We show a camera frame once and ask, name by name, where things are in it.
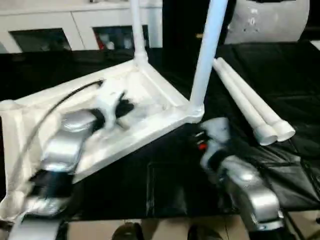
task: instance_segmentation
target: white tube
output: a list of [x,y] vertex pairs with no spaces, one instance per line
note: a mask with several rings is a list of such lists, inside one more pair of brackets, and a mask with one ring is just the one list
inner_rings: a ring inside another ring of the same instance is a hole
[[263,120],[273,127],[278,136],[278,141],[283,142],[295,135],[295,129],[285,120],[281,119],[275,111],[246,83],[246,81],[223,59],[217,60],[222,68],[231,76],[235,85],[245,95]]
[[212,71],[212,59],[216,55],[227,4],[228,0],[210,0],[209,3],[190,97],[190,110],[195,114],[203,111],[204,99]]
[[139,0],[130,0],[132,14],[132,32],[134,42],[134,58],[139,64],[141,61],[147,62],[148,55],[145,49],[145,39],[140,18]]
[[275,130],[266,124],[246,96],[237,88],[228,73],[224,71],[221,63],[216,59],[213,60],[213,68],[218,73],[222,83],[230,93],[243,116],[253,128],[253,134],[258,143],[261,146],[267,146],[277,141],[277,133]]

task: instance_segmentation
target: black shoe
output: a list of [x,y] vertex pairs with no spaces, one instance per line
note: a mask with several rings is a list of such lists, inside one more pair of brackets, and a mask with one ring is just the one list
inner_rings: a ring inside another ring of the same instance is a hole
[[144,235],[139,223],[128,222],[115,230],[111,240],[144,240]]
[[219,233],[205,227],[193,225],[188,232],[188,240],[223,240]]

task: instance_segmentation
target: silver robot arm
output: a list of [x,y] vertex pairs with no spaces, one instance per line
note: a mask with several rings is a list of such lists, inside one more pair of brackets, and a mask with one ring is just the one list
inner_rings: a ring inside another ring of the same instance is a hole
[[251,239],[294,239],[284,225],[284,216],[276,194],[265,184],[250,163],[228,150],[231,140],[226,118],[214,118],[201,124],[197,144],[207,143],[200,165],[208,179],[230,197],[238,209]]
[[73,177],[84,144],[95,131],[113,128],[116,115],[121,117],[119,112],[116,114],[119,105],[120,108],[125,105],[122,116],[133,109],[128,100],[122,101],[124,94],[123,88],[115,89],[105,81],[91,109],[69,112],[62,117],[59,129],[43,150],[37,173],[30,179],[30,192],[9,240],[66,239],[62,225],[68,207],[73,205]]

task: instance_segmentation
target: glass cabinet door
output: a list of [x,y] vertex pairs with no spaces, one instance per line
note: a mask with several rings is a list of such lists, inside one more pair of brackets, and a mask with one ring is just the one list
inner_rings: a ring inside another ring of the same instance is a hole
[[[72,16],[86,50],[131,49],[134,46],[132,15],[125,8],[75,11]],[[162,48],[162,6],[140,6],[146,48]]]
[[8,53],[85,49],[71,12],[2,15],[0,29]]
[[10,31],[22,52],[71,50],[62,28]]
[[[144,46],[149,48],[148,26],[143,25]],[[134,36],[132,26],[94,27],[94,36],[99,49],[133,49]]]

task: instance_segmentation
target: black table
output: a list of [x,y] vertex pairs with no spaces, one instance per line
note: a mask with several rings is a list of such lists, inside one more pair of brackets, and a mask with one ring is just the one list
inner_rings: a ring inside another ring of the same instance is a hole
[[[233,150],[254,164],[288,211],[320,207],[320,51],[310,43],[222,46],[225,58],[296,129],[283,143],[259,146],[252,129],[212,71],[203,120],[227,117]],[[196,56],[162,49],[149,62],[189,98]],[[17,99],[132,59],[132,51],[43,52],[0,55],[1,100]],[[76,184],[80,220],[210,216],[232,213],[209,184],[186,124]]]

